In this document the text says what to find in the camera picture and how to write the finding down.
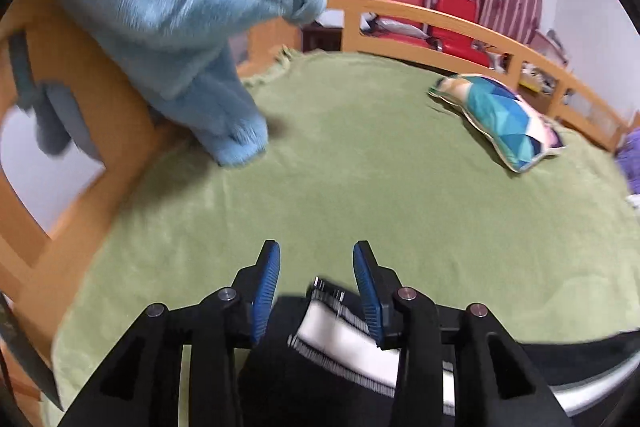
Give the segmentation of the purple plush monster toy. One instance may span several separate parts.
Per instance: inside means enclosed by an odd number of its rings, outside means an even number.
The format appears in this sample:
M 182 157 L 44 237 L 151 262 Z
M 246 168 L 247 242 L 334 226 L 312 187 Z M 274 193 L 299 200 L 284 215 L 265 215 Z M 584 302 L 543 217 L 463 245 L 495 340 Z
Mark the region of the purple plush monster toy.
M 640 193 L 640 150 L 638 141 L 628 141 L 616 154 L 632 194 Z

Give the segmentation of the white black-flowered pillow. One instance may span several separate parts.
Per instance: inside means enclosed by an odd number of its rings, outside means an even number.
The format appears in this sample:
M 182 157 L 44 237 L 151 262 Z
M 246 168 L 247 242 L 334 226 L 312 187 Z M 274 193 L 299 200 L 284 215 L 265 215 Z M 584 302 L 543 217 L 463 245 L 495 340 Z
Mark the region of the white black-flowered pillow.
M 626 202 L 631 205 L 632 208 L 638 210 L 640 207 L 640 195 L 639 194 L 631 194 L 625 198 Z

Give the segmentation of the dark wooden chair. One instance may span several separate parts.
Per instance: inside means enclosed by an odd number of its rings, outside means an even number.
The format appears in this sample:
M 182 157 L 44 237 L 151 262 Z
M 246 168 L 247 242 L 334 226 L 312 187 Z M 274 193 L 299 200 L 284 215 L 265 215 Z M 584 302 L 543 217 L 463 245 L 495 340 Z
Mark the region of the dark wooden chair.
M 326 9 L 312 23 L 302 28 L 302 51 L 339 51 L 342 48 L 343 28 L 344 12 Z

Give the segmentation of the black pants with white stripe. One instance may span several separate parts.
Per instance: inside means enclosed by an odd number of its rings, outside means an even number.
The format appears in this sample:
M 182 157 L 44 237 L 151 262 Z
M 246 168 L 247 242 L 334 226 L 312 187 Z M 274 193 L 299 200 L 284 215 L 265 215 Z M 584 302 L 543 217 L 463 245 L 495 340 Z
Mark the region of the black pants with white stripe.
M 592 343 L 526 343 L 524 352 L 577 426 L 610 417 L 626 381 L 613 376 L 639 356 L 639 335 Z M 359 297 L 326 284 L 277 299 L 265 335 L 238 379 L 247 426 L 386 426 L 399 350 L 367 332 Z

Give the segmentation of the green fleece bed blanket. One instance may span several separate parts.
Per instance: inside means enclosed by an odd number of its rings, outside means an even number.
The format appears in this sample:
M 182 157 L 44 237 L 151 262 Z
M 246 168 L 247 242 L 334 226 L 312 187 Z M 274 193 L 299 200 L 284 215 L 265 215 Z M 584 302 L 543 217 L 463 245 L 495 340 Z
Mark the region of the green fleece bed blanket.
M 183 145 L 120 210 L 52 347 L 56 426 L 148 303 L 180 307 L 228 283 L 265 239 L 278 291 L 351 284 L 359 239 L 435 301 L 481 301 L 555 371 L 637 358 L 639 222 L 611 154 L 561 128 L 564 148 L 522 174 L 432 98 L 434 72 L 364 54 L 285 54 L 247 80 L 270 118 L 266 153 L 221 168 Z

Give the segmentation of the wooden bed frame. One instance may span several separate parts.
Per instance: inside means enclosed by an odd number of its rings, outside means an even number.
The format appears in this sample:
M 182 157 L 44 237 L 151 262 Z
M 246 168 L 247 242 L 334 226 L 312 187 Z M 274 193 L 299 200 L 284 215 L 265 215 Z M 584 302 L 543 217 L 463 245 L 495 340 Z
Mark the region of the wooden bed frame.
M 267 57 L 259 74 L 250 78 L 273 70 L 285 54 L 301 54 L 283 46 L 287 31 L 281 22 L 253 31 L 254 43 L 266 48 Z M 64 205 L 50 227 L 36 221 L 34 205 L 17 186 L 16 170 L 1 169 L 1 287 L 54 375 L 56 333 L 120 210 L 163 157 L 180 146 L 197 145 L 173 124 L 153 120 L 122 71 L 55 0 L 15 0 L 2 18 L 1 33 L 9 37 L 18 32 L 27 39 L 35 80 L 58 80 L 72 91 L 104 168 Z M 346 51 L 334 53 L 387 58 L 439 77 L 437 53 L 402 42 L 350 32 Z M 567 128 L 591 143 L 590 121 Z

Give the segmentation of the colourful geometric pillow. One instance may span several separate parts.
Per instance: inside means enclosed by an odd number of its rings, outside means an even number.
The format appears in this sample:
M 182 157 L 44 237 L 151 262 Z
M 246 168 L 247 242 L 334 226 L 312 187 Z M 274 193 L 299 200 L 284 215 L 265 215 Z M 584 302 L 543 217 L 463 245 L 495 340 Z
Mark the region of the colourful geometric pillow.
M 442 77 L 428 95 L 457 109 L 494 147 L 506 168 L 523 173 L 564 150 L 551 120 L 521 95 L 480 74 Z

